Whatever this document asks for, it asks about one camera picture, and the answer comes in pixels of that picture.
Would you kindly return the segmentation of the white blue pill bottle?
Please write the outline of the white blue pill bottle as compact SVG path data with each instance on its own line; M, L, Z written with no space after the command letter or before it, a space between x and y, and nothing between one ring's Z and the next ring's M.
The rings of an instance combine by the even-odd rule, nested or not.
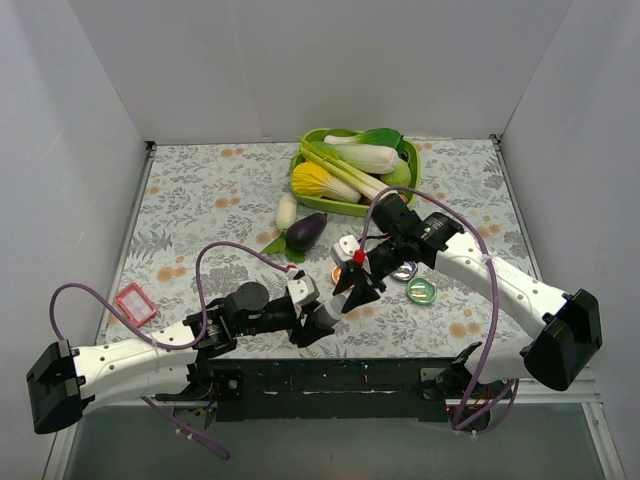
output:
M342 309L347 296L342 293L324 301L314 312L314 323L319 328L329 329L340 322L344 316Z

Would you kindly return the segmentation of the yellow round pill case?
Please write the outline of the yellow round pill case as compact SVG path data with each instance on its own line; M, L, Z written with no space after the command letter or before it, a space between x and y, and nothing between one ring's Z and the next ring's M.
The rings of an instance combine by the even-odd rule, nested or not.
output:
M334 284L338 284L342 270L340 267L334 267L331 271L331 280Z

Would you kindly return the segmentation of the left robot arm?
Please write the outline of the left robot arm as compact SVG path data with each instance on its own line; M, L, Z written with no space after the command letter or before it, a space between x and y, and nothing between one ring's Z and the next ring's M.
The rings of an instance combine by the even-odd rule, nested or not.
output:
M63 430L111 403L157 394L193 400L223 392L226 381L211 362L234 350L241 337L286 331L304 348L333 334L346 295L320 302L310 280L290 280L270 299L258 282L211 301L204 313L164 327L148 341L131 338L102 346L50 344L26 375L36 433Z

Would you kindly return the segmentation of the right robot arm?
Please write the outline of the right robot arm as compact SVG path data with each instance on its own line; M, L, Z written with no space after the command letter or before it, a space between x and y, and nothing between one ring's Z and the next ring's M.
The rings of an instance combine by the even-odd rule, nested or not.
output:
M601 348L599 304L588 291L569 294L529 276L491 255L469 227L443 213L420 218L397 194L384 196L370 219L387 240L366 251L348 235L331 249L341 269L334 292L346 296L343 312L377 301L385 278L413 261L482 295L527 334L506 348L483 343L460 354L450 367L460 395L475 397L489 383L517 378L565 391Z

